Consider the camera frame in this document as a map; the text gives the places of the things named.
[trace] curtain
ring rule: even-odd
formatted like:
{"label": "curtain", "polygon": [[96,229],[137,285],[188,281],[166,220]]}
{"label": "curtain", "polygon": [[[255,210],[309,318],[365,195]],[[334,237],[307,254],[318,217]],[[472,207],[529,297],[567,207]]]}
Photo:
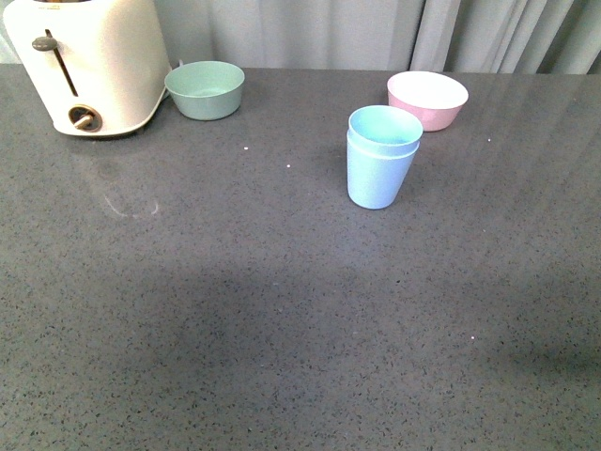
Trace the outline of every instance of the curtain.
{"label": "curtain", "polygon": [[[154,2],[174,65],[601,73],[601,0]],[[18,62],[0,32],[0,61]]]}

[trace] toaster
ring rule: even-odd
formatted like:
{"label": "toaster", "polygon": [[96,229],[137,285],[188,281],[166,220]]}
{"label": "toaster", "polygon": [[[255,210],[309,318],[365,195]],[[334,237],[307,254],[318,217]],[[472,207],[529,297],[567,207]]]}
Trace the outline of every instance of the toaster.
{"label": "toaster", "polygon": [[14,0],[4,21],[59,132],[133,132],[161,103],[171,67],[152,0]]}

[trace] toaster lever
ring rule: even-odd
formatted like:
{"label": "toaster lever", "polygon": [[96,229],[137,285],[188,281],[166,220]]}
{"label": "toaster lever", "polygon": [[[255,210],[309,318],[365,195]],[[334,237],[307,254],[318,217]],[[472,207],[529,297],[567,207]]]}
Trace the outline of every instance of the toaster lever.
{"label": "toaster lever", "polygon": [[58,47],[58,42],[53,37],[40,36],[34,39],[31,46],[39,52],[50,52]]}

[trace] blue cup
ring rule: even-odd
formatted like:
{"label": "blue cup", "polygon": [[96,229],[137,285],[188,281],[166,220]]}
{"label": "blue cup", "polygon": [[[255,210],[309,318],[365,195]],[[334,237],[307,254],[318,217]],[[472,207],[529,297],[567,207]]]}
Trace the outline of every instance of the blue cup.
{"label": "blue cup", "polygon": [[420,120],[399,108],[365,106],[348,119],[347,187],[365,209],[390,206],[420,146]]}

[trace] plastic cup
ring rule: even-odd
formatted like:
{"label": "plastic cup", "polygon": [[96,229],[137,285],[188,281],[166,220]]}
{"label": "plastic cup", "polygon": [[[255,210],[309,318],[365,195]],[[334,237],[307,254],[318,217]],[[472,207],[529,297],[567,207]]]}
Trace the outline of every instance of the plastic cup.
{"label": "plastic cup", "polygon": [[365,106],[348,119],[347,188],[370,210],[390,206],[403,184],[424,132],[420,120],[399,108]]}

